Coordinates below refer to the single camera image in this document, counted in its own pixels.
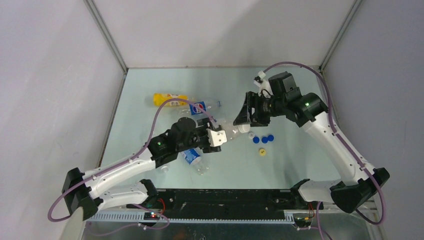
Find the robotic arm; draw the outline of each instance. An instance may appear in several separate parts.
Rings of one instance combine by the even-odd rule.
[[[333,129],[328,125],[328,107],[314,93],[302,95],[293,76],[283,72],[266,80],[265,74],[255,78],[260,86],[258,93],[247,92],[243,107],[233,125],[265,127],[271,117],[286,116],[311,135],[328,153],[340,174],[336,181],[313,181],[304,179],[291,188],[293,197],[303,202],[323,201],[335,203],[347,213],[353,212],[376,193],[376,187],[365,168],[373,173],[377,183],[382,186],[389,173],[385,168],[374,168],[361,157],[361,167],[345,145],[336,139]],[[335,126],[337,134],[346,137]],[[143,204],[150,207],[156,202],[158,192],[150,180],[143,179],[137,184],[115,186],[142,172],[150,171],[175,160],[179,152],[200,148],[204,153],[221,151],[227,141],[225,131],[215,127],[208,118],[196,123],[190,118],[180,118],[170,129],[153,137],[147,149],[134,158],[123,158],[118,167],[106,166],[81,172],[78,168],[70,170],[65,179],[62,192],[69,190],[82,181],[87,181],[64,197],[69,213],[83,207],[86,220],[97,211],[127,204]],[[358,156],[360,154],[349,141],[345,142]],[[95,177],[96,173],[112,168]]]

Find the gray wall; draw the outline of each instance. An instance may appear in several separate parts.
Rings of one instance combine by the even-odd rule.
[[[324,71],[343,131],[390,172],[384,228],[394,240],[424,233],[423,45],[423,0],[364,1]]]
[[[82,0],[1,2],[0,239],[59,238],[48,209],[95,167],[122,75]]]

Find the yellow bottle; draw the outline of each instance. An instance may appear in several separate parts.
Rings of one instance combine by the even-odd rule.
[[[169,93],[155,93],[153,95],[153,104],[157,107],[162,105],[166,100],[168,99],[184,99],[189,100],[189,97],[186,95],[179,95],[179,94],[169,94]],[[165,106],[168,107],[178,107],[187,105],[187,103],[182,101],[170,101],[165,104]]]

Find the yellow bottle cap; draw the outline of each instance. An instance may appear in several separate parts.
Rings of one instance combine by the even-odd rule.
[[[261,156],[267,155],[267,150],[265,150],[265,148],[263,147],[259,148],[259,155]]]

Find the blue bottle cap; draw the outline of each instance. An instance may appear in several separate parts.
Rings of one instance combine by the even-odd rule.
[[[257,137],[257,136],[255,136],[254,138],[253,138],[253,142],[255,143],[255,144],[258,144],[259,143],[259,137]]]
[[[274,135],[269,134],[269,135],[268,135],[268,141],[269,141],[269,142],[274,141]]]

